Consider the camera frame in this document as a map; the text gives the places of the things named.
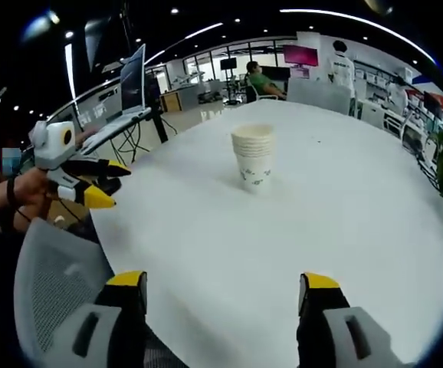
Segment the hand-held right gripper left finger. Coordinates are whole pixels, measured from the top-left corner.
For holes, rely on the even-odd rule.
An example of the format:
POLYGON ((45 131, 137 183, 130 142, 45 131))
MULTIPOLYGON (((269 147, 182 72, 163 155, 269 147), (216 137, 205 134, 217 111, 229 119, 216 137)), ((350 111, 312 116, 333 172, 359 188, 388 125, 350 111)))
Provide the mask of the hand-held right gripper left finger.
POLYGON ((148 327, 147 273, 113 276, 92 304, 75 310, 53 335, 46 367, 143 367, 148 327))

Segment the person's left hand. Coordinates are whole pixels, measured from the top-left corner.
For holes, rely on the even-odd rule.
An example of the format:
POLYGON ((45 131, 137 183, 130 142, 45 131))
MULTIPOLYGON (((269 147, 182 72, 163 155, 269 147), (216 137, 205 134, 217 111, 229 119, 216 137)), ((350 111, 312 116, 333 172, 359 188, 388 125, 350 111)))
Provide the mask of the person's left hand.
POLYGON ((48 173, 32 168, 14 180, 14 196, 18 204, 38 204, 42 199, 56 199, 56 192, 48 181, 48 173))

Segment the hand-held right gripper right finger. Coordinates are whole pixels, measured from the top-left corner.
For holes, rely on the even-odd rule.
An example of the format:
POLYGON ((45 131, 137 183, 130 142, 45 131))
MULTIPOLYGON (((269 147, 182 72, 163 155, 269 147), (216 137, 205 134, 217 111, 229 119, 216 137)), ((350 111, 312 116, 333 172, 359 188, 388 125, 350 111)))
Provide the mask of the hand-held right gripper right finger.
POLYGON ((365 310, 352 307, 332 278, 300 275, 299 367, 411 367, 393 353, 391 337, 365 310))

